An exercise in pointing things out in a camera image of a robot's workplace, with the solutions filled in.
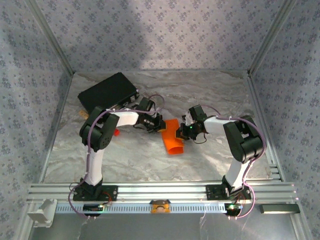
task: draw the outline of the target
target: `orange cloth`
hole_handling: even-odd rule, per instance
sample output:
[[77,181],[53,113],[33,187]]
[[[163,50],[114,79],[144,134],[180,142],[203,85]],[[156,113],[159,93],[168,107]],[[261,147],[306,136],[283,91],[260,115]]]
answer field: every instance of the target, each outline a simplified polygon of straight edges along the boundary
[[184,144],[176,138],[176,131],[179,128],[178,119],[165,120],[166,130],[161,132],[163,143],[168,154],[183,154]]

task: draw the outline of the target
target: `floor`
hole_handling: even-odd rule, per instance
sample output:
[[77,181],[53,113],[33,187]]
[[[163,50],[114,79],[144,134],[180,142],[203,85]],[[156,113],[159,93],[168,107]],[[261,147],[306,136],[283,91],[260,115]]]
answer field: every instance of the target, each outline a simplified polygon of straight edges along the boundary
[[[45,183],[79,181],[85,173],[86,147],[79,130],[85,120],[77,96],[110,77],[109,73],[76,73],[73,76],[58,132],[48,160]],[[161,94],[165,98],[163,118],[178,118],[197,104],[217,108],[224,116],[254,116],[242,72],[220,71],[141,71],[123,72],[141,96]],[[209,115],[214,112],[204,109]],[[104,182],[220,180],[227,172],[232,155],[226,137],[209,134],[204,144],[184,142],[184,154],[168,155],[160,133],[147,133],[132,126],[120,127],[103,157]],[[255,163],[249,178],[268,179],[267,157]]]

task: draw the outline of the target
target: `enclosure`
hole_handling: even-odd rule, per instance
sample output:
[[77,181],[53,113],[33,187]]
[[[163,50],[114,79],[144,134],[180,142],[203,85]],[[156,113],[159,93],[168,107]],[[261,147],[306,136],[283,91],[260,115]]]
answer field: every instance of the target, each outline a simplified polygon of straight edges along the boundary
[[[317,1],[14,0],[0,6],[0,239],[90,239],[91,229],[110,231],[124,219],[134,239],[320,239]],[[78,94],[118,72],[139,89],[138,100],[164,97],[165,120],[181,121],[198,104],[225,117],[252,116],[267,140],[266,154],[248,174],[261,196],[257,205],[285,193],[283,202],[297,203],[301,213],[265,215],[255,208],[247,222],[214,213],[206,223],[199,212],[159,220],[114,214],[94,224],[57,210],[52,227],[32,228],[26,215],[32,199],[56,188],[63,207],[57,194],[65,196],[85,174]],[[233,159],[219,134],[208,134],[204,144],[185,141],[184,154],[169,156],[159,134],[119,130],[105,150],[102,173],[103,182],[120,188],[165,192],[168,182],[202,188],[220,181]],[[274,190],[261,190],[264,184]],[[202,196],[183,193],[193,201]],[[155,225],[168,230],[151,231]],[[129,238],[117,231],[112,238]],[[95,232],[97,239],[105,235]]]

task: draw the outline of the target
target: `patterned wallpaper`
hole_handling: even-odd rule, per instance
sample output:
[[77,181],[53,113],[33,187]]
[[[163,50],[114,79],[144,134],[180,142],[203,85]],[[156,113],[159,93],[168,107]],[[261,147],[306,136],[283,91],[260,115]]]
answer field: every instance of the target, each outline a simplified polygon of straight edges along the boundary
[[69,83],[23,1],[0,2],[0,239],[14,235]]
[[37,0],[73,70],[246,70],[283,0]]
[[320,239],[320,2],[298,0],[253,77],[287,181]]

